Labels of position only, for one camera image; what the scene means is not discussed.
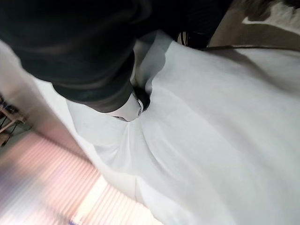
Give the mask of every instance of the white fabric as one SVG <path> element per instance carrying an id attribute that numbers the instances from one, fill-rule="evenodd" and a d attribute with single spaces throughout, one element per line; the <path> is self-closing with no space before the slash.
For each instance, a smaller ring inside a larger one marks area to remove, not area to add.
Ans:
<path id="1" fill-rule="evenodd" d="M 135 121 L 68 107 L 106 164 L 139 177 L 154 216 L 165 225 L 299 224 L 299 53 L 201 52 L 159 34 L 138 71 L 152 94 Z"/>

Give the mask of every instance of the floor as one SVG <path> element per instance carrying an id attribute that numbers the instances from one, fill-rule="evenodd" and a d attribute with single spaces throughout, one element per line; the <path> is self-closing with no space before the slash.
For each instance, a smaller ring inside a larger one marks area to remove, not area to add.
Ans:
<path id="1" fill-rule="evenodd" d="M 0 157 L 2 225 L 162 225 L 95 167 L 35 133 Z"/>

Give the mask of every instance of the black jacket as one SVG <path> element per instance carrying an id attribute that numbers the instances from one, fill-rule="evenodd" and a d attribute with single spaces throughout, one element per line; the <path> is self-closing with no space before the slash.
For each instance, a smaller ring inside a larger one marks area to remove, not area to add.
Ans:
<path id="1" fill-rule="evenodd" d="M 0 0 L 0 39 L 59 94 L 108 113 L 132 92 L 137 37 L 156 29 L 212 34 L 229 2 Z"/>

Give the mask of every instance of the white cloth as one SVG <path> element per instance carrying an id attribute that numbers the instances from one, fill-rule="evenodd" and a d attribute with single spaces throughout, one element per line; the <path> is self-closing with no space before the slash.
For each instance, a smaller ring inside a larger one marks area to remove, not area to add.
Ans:
<path id="1" fill-rule="evenodd" d="M 201 52 L 158 34 L 138 71 L 152 93 L 135 121 L 68 107 L 106 164 L 139 177 L 154 216 L 165 225 L 299 224 L 300 53 Z"/>

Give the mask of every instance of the black sleeve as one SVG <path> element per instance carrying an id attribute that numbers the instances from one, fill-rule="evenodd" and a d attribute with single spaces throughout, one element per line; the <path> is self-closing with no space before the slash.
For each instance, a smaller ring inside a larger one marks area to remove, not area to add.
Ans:
<path id="1" fill-rule="evenodd" d="M 0 0 L 0 39 L 65 98 L 112 112 L 132 91 L 132 23 L 148 0 Z"/>

